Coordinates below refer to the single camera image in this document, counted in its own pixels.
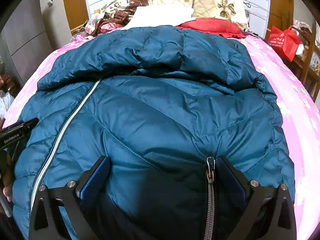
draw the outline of jacket hood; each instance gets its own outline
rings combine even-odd
[[[38,82],[38,90],[116,75],[192,80],[229,95],[252,87],[263,78],[241,43],[159,26],[101,35],[80,49],[66,52]]]

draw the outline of bed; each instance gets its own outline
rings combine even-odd
[[[277,104],[283,116],[290,158],[295,164],[295,216],[297,239],[310,237],[320,221],[320,115],[308,92],[280,57],[260,38],[246,34],[237,39],[249,51],[256,70],[269,80],[278,96]],[[5,118],[4,127],[15,123],[29,98],[36,93],[37,82],[47,74],[55,59],[68,50],[78,48],[88,40],[75,41],[50,54],[38,67],[18,94]]]

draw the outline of teal puffer jacket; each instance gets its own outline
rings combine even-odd
[[[58,57],[20,118],[34,117],[13,185],[26,239],[38,187],[77,180],[101,155],[111,170],[88,215],[101,239],[203,239],[209,156],[294,198],[276,95],[235,40],[172,26],[99,36]],[[236,217],[216,192],[221,238]]]

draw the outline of zipper pull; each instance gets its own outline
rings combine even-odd
[[[207,165],[208,165],[208,171],[207,171],[207,179],[209,184],[213,184],[215,182],[215,167],[216,167],[216,160],[213,157],[207,158]]]

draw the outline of metal screw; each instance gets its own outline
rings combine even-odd
[[[68,187],[74,187],[75,184],[76,182],[74,180],[71,180],[68,182]]]
[[[283,190],[287,190],[288,189],[288,186],[286,184],[281,184],[280,187],[283,189]]]
[[[41,186],[39,187],[39,191],[44,191],[44,190],[45,190],[45,188],[46,188],[46,186],[45,186],[45,185],[41,185]]]
[[[254,187],[259,186],[259,182],[257,182],[256,180],[250,181],[250,184],[251,184],[252,186],[254,186]]]

